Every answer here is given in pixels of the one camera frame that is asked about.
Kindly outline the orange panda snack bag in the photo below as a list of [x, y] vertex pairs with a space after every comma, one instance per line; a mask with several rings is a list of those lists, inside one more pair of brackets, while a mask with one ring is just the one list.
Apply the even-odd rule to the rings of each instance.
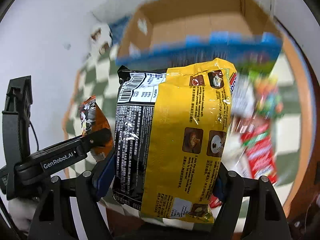
[[113, 147], [113, 137], [111, 126], [105, 117], [104, 113], [96, 102], [96, 96], [90, 96], [79, 107], [79, 114], [81, 120], [82, 135], [89, 135], [90, 133], [106, 128], [108, 130], [106, 142], [101, 146], [96, 146], [90, 150], [93, 158], [99, 162], [107, 157]]

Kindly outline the yellow black noodle packet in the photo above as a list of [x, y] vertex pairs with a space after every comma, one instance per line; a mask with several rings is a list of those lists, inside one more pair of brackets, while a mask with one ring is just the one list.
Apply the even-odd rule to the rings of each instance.
[[114, 199], [149, 217], [212, 223], [209, 199], [232, 107], [223, 59], [153, 72], [120, 67]]

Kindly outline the green white checkered blanket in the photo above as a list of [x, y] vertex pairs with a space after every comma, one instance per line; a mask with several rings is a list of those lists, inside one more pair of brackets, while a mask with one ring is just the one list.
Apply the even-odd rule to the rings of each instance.
[[[78, 70], [73, 95], [62, 120], [65, 139], [81, 132], [78, 107], [90, 95], [97, 96], [109, 123], [114, 124], [116, 93], [119, 87], [114, 59], [117, 47], [100, 59], [88, 59]], [[294, 199], [302, 185], [315, 139], [315, 101], [310, 73], [301, 50], [289, 38], [283, 43], [272, 74], [278, 77], [284, 114], [273, 124], [278, 182], [276, 192], [286, 215], [294, 210]]]

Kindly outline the red long snack packet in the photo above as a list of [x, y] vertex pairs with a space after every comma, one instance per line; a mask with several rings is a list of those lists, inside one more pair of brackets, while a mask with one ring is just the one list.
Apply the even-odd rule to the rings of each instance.
[[266, 119], [250, 119], [240, 139], [244, 146], [244, 160], [242, 161], [244, 175], [252, 179], [266, 176], [272, 184], [276, 183], [278, 176], [270, 122]]

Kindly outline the colourful candy packet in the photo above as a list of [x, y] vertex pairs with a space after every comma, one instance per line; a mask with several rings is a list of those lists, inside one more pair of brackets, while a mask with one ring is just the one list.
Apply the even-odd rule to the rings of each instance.
[[279, 92], [278, 79], [273, 76], [258, 75], [254, 81], [255, 112], [264, 119], [282, 116], [284, 104]]

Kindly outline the white bear print pillow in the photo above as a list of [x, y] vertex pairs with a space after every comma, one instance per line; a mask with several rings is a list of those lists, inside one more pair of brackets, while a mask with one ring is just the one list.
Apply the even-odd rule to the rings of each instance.
[[104, 55], [112, 47], [112, 33], [108, 24], [98, 23], [93, 26], [90, 34], [91, 51]]

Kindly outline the open cardboard box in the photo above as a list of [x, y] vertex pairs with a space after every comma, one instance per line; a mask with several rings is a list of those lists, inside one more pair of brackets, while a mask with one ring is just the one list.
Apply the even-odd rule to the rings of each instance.
[[116, 62], [129, 68], [168, 68], [210, 61], [269, 71], [281, 33], [255, 0], [155, 0], [131, 17]]

